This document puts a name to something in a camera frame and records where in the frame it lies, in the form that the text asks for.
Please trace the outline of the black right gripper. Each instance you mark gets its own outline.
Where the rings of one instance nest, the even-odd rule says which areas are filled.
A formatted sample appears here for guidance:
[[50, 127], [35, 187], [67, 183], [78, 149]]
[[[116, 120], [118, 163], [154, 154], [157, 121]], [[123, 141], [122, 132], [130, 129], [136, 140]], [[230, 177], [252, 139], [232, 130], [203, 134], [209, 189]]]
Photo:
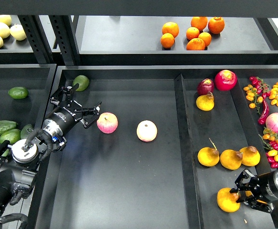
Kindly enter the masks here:
[[252, 193], [252, 196], [240, 197], [236, 203], [245, 203], [254, 210], [266, 213], [273, 212], [273, 202], [278, 201], [278, 170], [257, 176], [244, 169], [235, 180], [235, 185], [236, 188], [230, 189], [230, 193]]

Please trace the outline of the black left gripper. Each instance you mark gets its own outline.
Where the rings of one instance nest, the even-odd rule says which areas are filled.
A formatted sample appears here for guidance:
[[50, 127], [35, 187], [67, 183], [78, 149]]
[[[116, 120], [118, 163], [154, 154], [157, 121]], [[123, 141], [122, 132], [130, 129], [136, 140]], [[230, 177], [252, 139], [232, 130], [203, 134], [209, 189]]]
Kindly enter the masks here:
[[73, 101], [73, 94], [79, 86], [78, 83], [74, 86], [60, 86], [50, 96], [50, 103], [56, 107], [45, 117], [43, 130], [51, 136], [64, 136], [77, 123], [88, 129], [98, 120], [102, 102], [98, 102], [94, 107], [83, 107]]

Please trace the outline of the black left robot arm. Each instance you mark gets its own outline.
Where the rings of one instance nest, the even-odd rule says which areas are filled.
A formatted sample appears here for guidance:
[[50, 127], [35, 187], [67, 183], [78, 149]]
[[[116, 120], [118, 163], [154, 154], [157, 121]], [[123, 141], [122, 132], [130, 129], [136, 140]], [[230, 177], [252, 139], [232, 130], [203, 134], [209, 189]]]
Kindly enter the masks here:
[[25, 229], [29, 223], [23, 213], [4, 215], [8, 205], [16, 205], [33, 192], [39, 165], [53, 152], [62, 151], [67, 143], [65, 135], [77, 124], [89, 128], [100, 116], [101, 102], [93, 107], [83, 107], [73, 99], [79, 88], [61, 86], [51, 96], [54, 109], [45, 116], [43, 126], [33, 129], [29, 135], [11, 144], [0, 144], [0, 227], [13, 221]]

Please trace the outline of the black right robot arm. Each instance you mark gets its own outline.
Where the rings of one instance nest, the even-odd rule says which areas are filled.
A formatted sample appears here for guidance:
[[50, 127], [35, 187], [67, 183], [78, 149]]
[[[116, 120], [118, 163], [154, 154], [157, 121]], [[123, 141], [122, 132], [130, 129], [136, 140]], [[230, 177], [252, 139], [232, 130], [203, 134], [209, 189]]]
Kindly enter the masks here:
[[272, 213], [273, 202], [278, 201], [278, 170], [253, 175], [245, 169], [235, 180], [235, 185], [229, 192], [238, 194], [236, 203], [244, 202], [252, 209]]

